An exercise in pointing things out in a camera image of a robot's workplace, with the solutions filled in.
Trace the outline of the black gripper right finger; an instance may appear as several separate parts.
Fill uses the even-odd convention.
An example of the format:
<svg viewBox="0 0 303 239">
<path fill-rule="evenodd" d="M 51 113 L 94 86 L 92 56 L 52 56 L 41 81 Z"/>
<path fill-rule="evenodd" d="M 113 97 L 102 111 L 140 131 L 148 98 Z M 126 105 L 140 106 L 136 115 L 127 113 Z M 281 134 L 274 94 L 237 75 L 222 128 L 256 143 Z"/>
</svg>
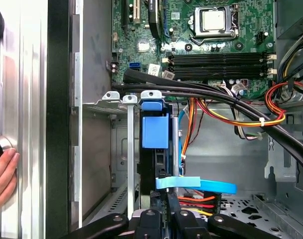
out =
<svg viewBox="0 0 303 239">
<path fill-rule="evenodd" d="M 175 192 L 167 193 L 170 229 L 176 239 L 277 239 L 278 237 L 224 214 L 209 216 L 207 222 L 183 210 Z"/>
</svg>

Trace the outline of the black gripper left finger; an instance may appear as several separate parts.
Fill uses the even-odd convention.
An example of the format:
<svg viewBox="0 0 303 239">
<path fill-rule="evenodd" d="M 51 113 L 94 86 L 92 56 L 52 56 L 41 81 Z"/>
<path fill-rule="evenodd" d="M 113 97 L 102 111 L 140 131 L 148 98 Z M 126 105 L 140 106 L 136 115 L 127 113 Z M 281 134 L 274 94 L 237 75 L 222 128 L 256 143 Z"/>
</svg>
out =
<svg viewBox="0 0 303 239">
<path fill-rule="evenodd" d="M 93 223 L 77 229 L 63 239 L 160 239 L 163 219 L 161 193 L 150 192 L 150 208 L 134 211 L 132 218 L 124 214 L 108 214 Z"/>
</svg>

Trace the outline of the bare person hand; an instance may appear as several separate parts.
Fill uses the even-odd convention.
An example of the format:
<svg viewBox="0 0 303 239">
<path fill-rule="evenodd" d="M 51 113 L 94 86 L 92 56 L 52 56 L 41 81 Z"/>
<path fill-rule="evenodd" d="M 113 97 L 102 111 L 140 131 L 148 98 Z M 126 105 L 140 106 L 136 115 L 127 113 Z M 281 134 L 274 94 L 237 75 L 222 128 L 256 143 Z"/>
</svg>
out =
<svg viewBox="0 0 303 239">
<path fill-rule="evenodd" d="M 16 169 L 20 154 L 15 148 L 6 150 L 0 156 L 0 208 L 12 196 L 16 188 Z"/>
</svg>

